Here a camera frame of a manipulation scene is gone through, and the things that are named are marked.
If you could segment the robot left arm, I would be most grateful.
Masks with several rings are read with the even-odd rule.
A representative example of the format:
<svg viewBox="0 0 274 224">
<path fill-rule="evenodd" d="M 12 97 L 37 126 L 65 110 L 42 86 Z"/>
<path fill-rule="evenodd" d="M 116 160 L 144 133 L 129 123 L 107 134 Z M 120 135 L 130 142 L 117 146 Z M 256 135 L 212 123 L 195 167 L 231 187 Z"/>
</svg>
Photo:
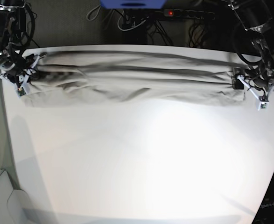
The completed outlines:
<svg viewBox="0 0 274 224">
<path fill-rule="evenodd" d="M 230 0 L 239 23 L 232 32 L 232 44 L 247 69 L 234 73 L 235 88 L 246 86 L 262 105 L 268 103 L 274 91 L 274 21 L 263 0 Z M 252 46 L 260 55 L 256 62 L 248 61 L 238 50 L 235 36 L 239 27 L 248 32 Z"/>
</svg>

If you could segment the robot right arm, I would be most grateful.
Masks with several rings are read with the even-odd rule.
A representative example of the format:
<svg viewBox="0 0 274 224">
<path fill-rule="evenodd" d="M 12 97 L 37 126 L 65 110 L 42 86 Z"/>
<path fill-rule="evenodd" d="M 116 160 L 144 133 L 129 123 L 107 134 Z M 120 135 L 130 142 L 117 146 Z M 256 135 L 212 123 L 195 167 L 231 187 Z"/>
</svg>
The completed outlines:
<svg viewBox="0 0 274 224">
<path fill-rule="evenodd" d="M 37 64 L 45 53 L 24 56 L 34 41 L 36 13 L 24 0 L 0 0 L 0 80 L 11 83 L 19 96 L 40 78 Z"/>
</svg>

